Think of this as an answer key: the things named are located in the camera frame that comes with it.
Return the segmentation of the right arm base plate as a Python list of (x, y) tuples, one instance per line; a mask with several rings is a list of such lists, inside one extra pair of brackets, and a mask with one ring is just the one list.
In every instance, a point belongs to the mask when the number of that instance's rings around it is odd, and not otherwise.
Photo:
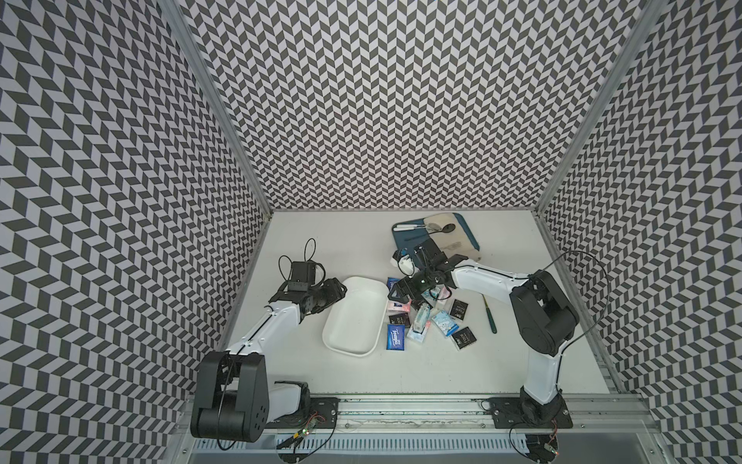
[(572, 429), (569, 410), (562, 396), (556, 396), (547, 404), (539, 404), (529, 397), (491, 397), (488, 412), (491, 414), (496, 429), (513, 428), (548, 428)]

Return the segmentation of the white storage box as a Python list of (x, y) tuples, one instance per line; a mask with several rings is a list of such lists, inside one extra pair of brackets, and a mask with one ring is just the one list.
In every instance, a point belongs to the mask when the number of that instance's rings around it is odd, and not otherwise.
[(330, 308), (322, 340), (332, 352), (364, 358), (376, 349), (385, 324), (388, 286), (362, 276), (350, 276), (342, 284), (347, 292)]

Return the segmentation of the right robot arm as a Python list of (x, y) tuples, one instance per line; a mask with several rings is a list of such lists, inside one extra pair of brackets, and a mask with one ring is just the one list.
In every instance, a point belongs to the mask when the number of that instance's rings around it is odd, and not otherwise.
[(563, 353), (575, 340), (580, 317), (554, 277), (545, 270), (508, 274), (456, 254), (402, 278), (388, 297), (421, 309), (426, 303), (423, 293), (438, 285), (510, 305), (518, 333), (529, 347), (526, 377), (518, 396), (491, 400), (495, 427), (570, 429), (573, 421), (558, 379)]

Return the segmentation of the teal cartoon tissue pack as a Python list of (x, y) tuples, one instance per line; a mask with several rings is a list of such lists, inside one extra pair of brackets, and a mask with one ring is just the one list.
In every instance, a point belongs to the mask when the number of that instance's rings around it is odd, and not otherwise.
[(440, 300), (441, 290), (434, 288), (430, 290), (426, 290), (422, 293), (422, 299), (430, 305), (430, 307), (434, 307), (438, 301)]

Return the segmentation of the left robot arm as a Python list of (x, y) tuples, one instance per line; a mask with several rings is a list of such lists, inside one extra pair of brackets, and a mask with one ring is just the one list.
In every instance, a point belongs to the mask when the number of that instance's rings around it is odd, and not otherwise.
[(305, 382), (271, 381), (268, 355), (308, 315), (340, 302), (347, 287), (336, 278), (321, 283), (282, 283), (259, 322), (225, 351), (201, 361), (189, 430), (195, 438), (256, 442), (276, 421), (305, 421), (310, 390)]

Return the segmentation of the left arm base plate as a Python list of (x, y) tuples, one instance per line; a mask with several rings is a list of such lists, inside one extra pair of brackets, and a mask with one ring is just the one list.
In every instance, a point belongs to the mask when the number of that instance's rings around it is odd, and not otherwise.
[(293, 430), (296, 431), (307, 425), (313, 416), (318, 420), (315, 425), (320, 430), (331, 430), (336, 426), (339, 414), (339, 398), (332, 396), (312, 397), (309, 404), (301, 406), (300, 409), (291, 414), (271, 421), (266, 429)]

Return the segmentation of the mint green tissue pack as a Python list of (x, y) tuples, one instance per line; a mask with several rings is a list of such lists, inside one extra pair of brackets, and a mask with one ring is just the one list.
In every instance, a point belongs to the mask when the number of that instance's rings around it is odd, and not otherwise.
[(422, 334), (428, 325), (431, 313), (431, 307), (425, 303), (420, 306), (415, 314), (415, 320), (412, 325), (412, 330), (417, 334)]

